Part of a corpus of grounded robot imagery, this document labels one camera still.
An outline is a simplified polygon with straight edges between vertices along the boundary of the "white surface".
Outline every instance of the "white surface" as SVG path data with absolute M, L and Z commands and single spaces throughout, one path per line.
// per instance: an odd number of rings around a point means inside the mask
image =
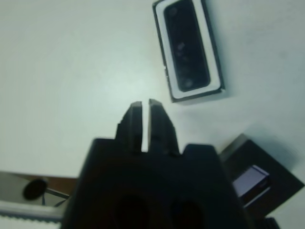
M 206 23 L 201 0 L 192 0 L 196 17 L 198 20 L 202 43 L 204 45 L 204 52 L 207 60 L 211 81 L 206 87 L 198 88 L 188 92 L 183 92 L 180 90 L 177 82 L 176 70 L 173 63 L 171 45 L 170 45 L 166 23 L 165 23 L 165 17 L 164 17 L 165 9 L 177 1 L 179 0 L 168 0 L 168 1 L 160 2 L 156 6 L 156 13 L 158 16 L 158 24 L 159 24 L 160 34 L 164 48 L 164 56 L 167 64 L 168 77 L 171 82 L 170 87 L 172 89 L 173 97 L 176 99 L 181 99 L 200 93 L 215 91 L 220 88 L 221 84 L 220 84 L 219 72 L 216 65 L 214 50 L 212 47 L 211 37 Z
M 221 151 L 245 131 L 305 181 L 305 1 L 208 0 L 226 94 L 183 104 L 170 102 L 152 2 L 0 1 L 0 169 L 75 177 L 90 141 L 154 98 L 181 149 Z M 304 211 L 303 190 L 274 215 L 298 229 Z

